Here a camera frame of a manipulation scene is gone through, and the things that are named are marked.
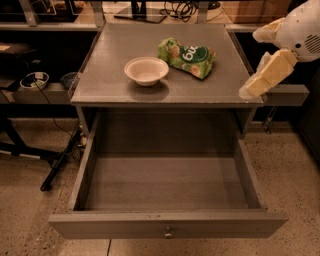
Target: cabinet top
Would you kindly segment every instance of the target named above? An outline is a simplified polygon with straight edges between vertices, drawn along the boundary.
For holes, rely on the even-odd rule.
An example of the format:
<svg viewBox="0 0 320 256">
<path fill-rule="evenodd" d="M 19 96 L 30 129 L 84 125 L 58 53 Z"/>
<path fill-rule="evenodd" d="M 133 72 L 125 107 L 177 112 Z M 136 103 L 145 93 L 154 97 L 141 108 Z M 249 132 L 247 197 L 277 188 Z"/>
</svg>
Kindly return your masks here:
<svg viewBox="0 0 320 256">
<path fill-rule="evenodd" d="M 157 57 L 163 39 L 181 45 L 207 46 L 216 52 L 211 73 L 204 80 L 170 67 L 167 78 L 153 87 L 141 87 L 124 73 L 137 57 Z M 106 24 L 80 74 L 72 97 L 76 105 L 90 106 L 199 106 L 246 107 L 263 103 L 260 97 L 243 100 L 239 88 L 248 71 L 228 31 L 221 24 Z"/>
</svg>

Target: terrazzo floor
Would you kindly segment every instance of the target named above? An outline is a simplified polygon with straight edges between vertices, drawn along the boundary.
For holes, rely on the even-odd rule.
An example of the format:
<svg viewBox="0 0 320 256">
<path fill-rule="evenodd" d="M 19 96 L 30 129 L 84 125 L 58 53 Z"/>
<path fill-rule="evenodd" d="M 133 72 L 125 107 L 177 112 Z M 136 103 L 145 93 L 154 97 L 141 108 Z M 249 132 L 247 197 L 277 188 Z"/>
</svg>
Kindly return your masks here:
<svg viewBox="0 0 320 256">
<path fill-rule="evenodd" d="M 57 120 L 72 131 L 75 120 Z M 52 120 L 13 120 L 29 146 L 63 150 L 69 135 Z M 7 140 L 4 134 L 0 141 Z M 272 134 L 252 128 L 245 143 L 269 211 L 287 213 L 289 221 L 267 239 L 65 240 L 47 223 L 65 212 L 77 175 L 69 158 L 52 182 L 40 186 L 51 170 L 42 160 L 0 154 L 0 255 L 67 256 L 319 256 L 320 168 L 292 129 Z"/>
</svg>

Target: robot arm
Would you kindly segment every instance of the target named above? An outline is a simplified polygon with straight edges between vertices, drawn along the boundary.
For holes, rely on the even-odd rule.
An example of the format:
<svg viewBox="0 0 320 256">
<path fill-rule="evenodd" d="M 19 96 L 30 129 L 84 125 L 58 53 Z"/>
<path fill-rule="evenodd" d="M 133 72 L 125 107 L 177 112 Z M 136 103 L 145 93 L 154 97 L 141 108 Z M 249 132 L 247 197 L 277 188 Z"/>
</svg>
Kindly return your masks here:
<svg viewBox="0 0 320 256">
<path fill-rule="evenodd" d="M 257 72 L 240 88 L 244 99 L 258 97 L 294 71 L 297 62 L 320 58 L 320 1 L 308 0 L 285 18 L 257 29 L 253 37 L 259 43 L 272 43 L 280 50 L 265 53 Z"/>
</svg>

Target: small bowl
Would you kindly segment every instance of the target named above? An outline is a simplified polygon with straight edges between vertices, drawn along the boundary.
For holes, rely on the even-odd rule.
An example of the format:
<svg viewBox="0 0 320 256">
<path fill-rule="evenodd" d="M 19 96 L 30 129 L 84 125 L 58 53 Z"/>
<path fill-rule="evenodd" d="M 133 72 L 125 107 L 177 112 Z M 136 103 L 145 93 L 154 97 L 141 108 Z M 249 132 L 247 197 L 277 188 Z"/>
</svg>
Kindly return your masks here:
<svg viewBox="0 0 320 256">
<path fill-rule="evenodd" d="M 39 90 L 46 87 L 49 75 L 44 72 L 34 72 L 28 74 L 20 81 L 20 85 L 29 90 Z"/>
<path fill-rule="evenodd" d="M 168 74 L 169 66 L 158 58 L 141 57 L 129 61 L 124 72 L 137 84 L 152 86 Z"/>
</svg>

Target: green snack bag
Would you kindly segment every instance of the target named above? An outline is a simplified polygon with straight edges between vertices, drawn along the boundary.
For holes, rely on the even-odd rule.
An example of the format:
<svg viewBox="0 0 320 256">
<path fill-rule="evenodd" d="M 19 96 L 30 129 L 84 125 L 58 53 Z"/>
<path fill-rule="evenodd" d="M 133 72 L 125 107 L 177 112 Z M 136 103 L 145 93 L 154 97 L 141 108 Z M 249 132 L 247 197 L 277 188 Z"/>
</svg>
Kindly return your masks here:
<svg viewBox="0 0 320 256">
<path fill-rule="evenodd" d="M 216 54 L 209 47 L 182 46 L 178 40 L 167 38 L 158 46 L 158 58 L 171 67 L 204 79 L 212 69 Z"/>
</svg>

